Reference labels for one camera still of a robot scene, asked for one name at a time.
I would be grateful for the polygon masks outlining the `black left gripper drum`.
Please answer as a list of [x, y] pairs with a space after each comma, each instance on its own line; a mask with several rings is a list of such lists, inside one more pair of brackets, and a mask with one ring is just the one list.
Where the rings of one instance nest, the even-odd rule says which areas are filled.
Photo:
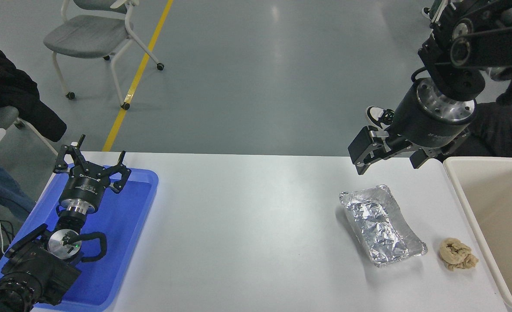
[[98, 175], [103, 170], [105, 168], [98, 165], [91, 165], [87, 172], [79, 165], [71, 168], [62, 192], [62, 201], [81, 199], [88, 203], [100, 203], [110, 182], [107, 175]]

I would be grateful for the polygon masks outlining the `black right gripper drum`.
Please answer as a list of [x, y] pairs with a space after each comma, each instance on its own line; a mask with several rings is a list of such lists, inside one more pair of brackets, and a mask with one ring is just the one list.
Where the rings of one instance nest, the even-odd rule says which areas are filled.
[[423, 150], [426, 156], [448, 155], [466, 140], [472, 101], [457, 101], [434, 84], [414, 84], [387, 127], [388, 153]]

